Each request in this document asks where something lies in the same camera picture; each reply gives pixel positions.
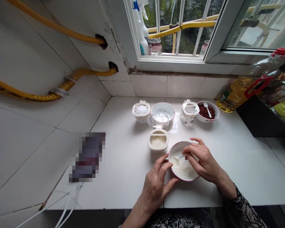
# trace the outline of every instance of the cooking oil bottle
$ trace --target cooking oil bottle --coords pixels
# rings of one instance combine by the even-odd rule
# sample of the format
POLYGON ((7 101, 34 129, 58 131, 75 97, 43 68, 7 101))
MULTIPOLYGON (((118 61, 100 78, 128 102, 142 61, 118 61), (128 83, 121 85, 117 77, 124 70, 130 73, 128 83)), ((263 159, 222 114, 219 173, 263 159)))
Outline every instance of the cooking oil bottle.
POLYGON ((237 80, 231 83, 216 102, 217 106, 224 112, 233 112, 236 110, 248 99, 245 91, 248 88, 249 91, 253 90, 258 85, 256 82, 260 80, 260 76, 267 75, 271 71, 276 70, 280 64, 279 59, 284 56, 285 48, 278 48, 268 58, 252 64, 249 76, 240 75, 237 80))

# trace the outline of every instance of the red bottle cap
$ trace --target red bottle cap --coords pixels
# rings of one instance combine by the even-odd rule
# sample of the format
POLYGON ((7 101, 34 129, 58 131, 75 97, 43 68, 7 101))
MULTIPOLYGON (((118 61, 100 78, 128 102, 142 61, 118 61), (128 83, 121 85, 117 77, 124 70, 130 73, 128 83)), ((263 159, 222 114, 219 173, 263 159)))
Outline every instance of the red bottle cap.
POLYGON ((273 53, 278 54, 278 55, 285 55, 285 48, 277 48, 273 53))

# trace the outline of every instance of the spoon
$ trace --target spoon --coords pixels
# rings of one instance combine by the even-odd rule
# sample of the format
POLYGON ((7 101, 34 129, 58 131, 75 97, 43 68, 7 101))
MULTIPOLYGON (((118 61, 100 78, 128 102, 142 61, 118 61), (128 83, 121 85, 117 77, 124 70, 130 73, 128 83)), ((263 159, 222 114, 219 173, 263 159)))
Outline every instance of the spoon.
POLYGON ((210 114, 210 111, 209 111, 209 109, 208 109, 208 104, 207 104, 206 102, 204 102, 204 107, 207 108, 209 117, 212 118, 212 116, 211 116, 211 114, 210 114))
POLYGON ((179 160, 182 158, 182 157, 184 157, 184 156, 186 156, 186 154, 184 154, 184 155, 181 155, 181 156, 174 156, 174 159, 176 159, 177 160, 177 162, 179 162, 179 160))

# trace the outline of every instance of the red beans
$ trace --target red beans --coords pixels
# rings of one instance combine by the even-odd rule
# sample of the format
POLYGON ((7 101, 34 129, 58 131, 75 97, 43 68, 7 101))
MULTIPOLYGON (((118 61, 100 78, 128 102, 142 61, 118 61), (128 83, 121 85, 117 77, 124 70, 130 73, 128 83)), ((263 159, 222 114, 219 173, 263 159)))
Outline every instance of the red beans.
POLYGON ((205 117, 207 119, 214 119, 215 118, 215 111, 213 108, 211 108, 210 106, 208 106, 208 109, 210 111, 210 114, 211 114, 211 118, 209 117, 209 114, 208 114, 208 110, 206 107, 204 107, 203 105, 199 105, 199 113, 202 117, 205 117))

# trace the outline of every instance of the clear plastic lid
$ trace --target clear plastic lid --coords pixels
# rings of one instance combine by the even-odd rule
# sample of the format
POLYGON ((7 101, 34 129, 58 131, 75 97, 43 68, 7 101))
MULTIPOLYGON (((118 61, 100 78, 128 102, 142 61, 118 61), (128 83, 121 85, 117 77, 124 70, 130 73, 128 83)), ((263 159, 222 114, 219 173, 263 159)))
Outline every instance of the clear plastic lid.
POLYGON ((197 103, 188 99, 184 101, 181 111, 185 117, 192 118, 199 114, 200 108, 197 103))
POLYGON ((150 113, 150 105, 145 100, 140 100, 132 108, 132 113, 134 116, 146 116, 150 113))
POLYGON ((148 124, 156 129, 162 129, 169 125, 169 115, 161 109, 159 111, 160 113, 158 114, 148 116, 148 124))

